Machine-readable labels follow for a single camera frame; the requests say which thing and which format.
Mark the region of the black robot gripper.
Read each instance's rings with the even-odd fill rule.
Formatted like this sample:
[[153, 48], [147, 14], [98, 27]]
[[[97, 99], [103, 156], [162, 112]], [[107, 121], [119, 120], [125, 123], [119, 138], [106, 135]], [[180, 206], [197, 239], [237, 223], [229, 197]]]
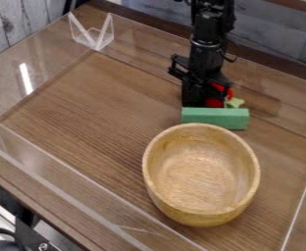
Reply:
[[233, 98], [232, 83], [221, 69], [226, 42], [222, 39], [202, 41], [190, 39], [190, 56], [172, 55], [168, 72], [182, 80], [182, 106], [204, 108], [208, 104], [224, 104]]

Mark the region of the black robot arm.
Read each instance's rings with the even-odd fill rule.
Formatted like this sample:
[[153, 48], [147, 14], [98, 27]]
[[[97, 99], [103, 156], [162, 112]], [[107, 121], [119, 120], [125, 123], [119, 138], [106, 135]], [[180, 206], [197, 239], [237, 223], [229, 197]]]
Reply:
[[177, 0], [192, 6], [193, 33], [190, 56], [174, 54], [169, 73], [182, 81], [182, 106], [224, 108], [233, 97], [232, 81], [224, 75], [229, 43], [234, 26], [234, 0]]

